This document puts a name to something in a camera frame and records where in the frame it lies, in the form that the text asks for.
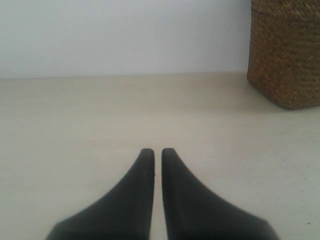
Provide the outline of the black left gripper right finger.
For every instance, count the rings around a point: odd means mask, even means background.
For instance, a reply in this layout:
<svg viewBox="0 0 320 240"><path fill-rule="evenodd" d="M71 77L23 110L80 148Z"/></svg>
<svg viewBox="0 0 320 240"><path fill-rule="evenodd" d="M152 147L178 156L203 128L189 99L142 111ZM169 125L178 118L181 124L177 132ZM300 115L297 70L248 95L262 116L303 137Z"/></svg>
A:
<svg viewBox="0 0 320 240"><path fill-rule="evenodd" d="M173 148L161 153L162 201L169 240L276 240L264 219L216 195Z"/></svg>

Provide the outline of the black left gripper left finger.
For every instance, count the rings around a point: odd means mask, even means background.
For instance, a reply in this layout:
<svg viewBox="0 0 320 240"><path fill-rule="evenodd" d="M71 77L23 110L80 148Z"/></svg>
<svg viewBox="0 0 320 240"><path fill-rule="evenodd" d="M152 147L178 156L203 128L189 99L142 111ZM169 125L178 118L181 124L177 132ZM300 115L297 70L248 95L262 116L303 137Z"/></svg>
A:
<svg viewBox="0 0 320 240"><path fill-rule="evenodd" d="M140 151L124 177L101 199L57 223L48 240L148 240L155 187L155 154Z"/></svg>

